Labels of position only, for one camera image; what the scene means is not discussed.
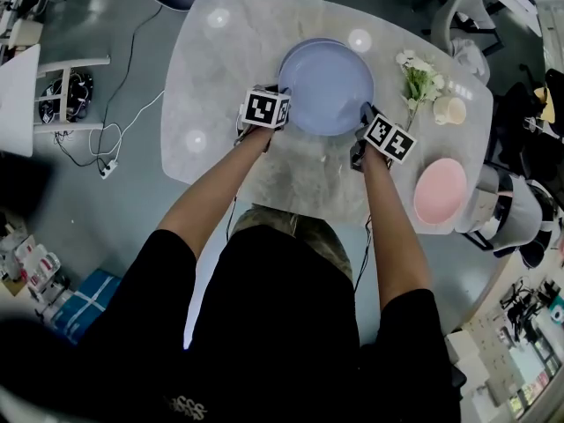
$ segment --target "black t-shirt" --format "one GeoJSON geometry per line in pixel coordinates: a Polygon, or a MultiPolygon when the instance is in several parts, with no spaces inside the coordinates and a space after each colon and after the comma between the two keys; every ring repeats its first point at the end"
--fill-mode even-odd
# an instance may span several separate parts
{"type": "Polygon", "coordinates": [[[431,292],[390,302],[361,357],[350,280],[307,244],[257,226],[221,254],[184,350],[195,271],[180,237],[153,233],[107,310],[64,348],[73,386],[35,397],[3,384],[102,421],[460,420],[431,292]]]}

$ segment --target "power strip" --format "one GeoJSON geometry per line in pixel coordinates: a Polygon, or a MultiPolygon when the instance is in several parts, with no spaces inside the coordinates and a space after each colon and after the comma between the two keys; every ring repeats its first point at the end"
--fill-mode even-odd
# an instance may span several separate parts
{"type": "Polygon", "coordinates": [[[114,172],[117,168],[117,161],[111,160],[106,167],[104,167],[100,173],[102,180],[106,180],[110,174],[114,172]]]}

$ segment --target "beige cup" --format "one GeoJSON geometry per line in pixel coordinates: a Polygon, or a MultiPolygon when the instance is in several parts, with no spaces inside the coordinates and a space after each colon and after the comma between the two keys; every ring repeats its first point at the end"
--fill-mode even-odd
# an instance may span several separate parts
{"type": "Polygon", "coordinates": [[[458,97],[439,97],[433,104],[434,120],[439,125],[461,124],[466,119],[466,105],[458,97]]]}

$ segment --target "pink plate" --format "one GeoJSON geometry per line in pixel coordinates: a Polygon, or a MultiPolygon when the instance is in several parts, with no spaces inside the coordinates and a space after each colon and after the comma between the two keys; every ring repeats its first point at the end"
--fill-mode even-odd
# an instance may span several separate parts
{"type": "Polygon", "coordinates": [[[440,159],[429,166],[415,187],[413,205],[421,221],[442,224],[452,218],[466,197],[466,173],[458,161],[440,159]]]}

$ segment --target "gray floor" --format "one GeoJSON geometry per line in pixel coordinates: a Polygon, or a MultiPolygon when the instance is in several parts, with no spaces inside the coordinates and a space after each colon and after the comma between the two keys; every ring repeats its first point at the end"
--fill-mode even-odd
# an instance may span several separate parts
{"type": "MultiPolygon", "coordinates": [[[[410,6],[415,0],[329,1],[370,12],[414,33],[430,26],[437,8],[437,4],[431,4],[425,11],[414,13],[410,6]]],[[[109,96],[122,81],[134,28],[158,8],[152,0],[69,0],[49,6],[41,39],[43,62],[111,56],[109,66],[92,69],[95,92],[90,120],[99,121],[109,96]]],[[[168,61],[184,18],[185,13],[163,9],[141,29],[129,79],[109,110],[108,122],[124,127],[163,89],[168,61]]],[[[528,63],[536,75],[542,74],[542,46],[534,34],[516,24],[506,11],[496,16],[496,23],[502,37],[510,41],[506,42],[506,49],[489,58],[491,88],[494,93],[505,93],[517,80],[523,79],[517,69],[520,62],[528,63]]],[[[128,131],[119,167],[106,181],[101,180],[95,166],[74,166],[54,145],[52,137],[35,139],[35,156],[55,164],[56,174],[31,226],[38,239],[60,256],[74,284],[98,267],[122,276],[167,208],[187,188],[162,172],[160,107],[159,101],[128,131]]],[[[92,158],[87,142],[87,135],[74,132],[64,145],[79,161],[86,162],[92,158]]],[[[110,147],[114,142],[115,135],[107,133],[103,144],[110,147]]],[[[238,204],[236,214],[244,208],[245,204],[238,204]]],[[[224,220],[198,267],[195,301],[201,299],[206,278],[211,275],[225,243],[225,225],[224,220]]],[[[366,244],[364,230],[353,226],[335,228],[354,270],[358,271],[366,244]]],[[[485,287],[497,261],[456,234],[420,239],[433,269],[442,324],[445,330],[452,330],[485,287]]],[[[155,271],[155,278],[161,284],[159,290],[174,286],[174,283],[167,285],[165,274],[155,271]]],[[[361,339],[365,342],[374,339],[379,309],[372,253],[357,293],[357,319],[361,339]]]]}

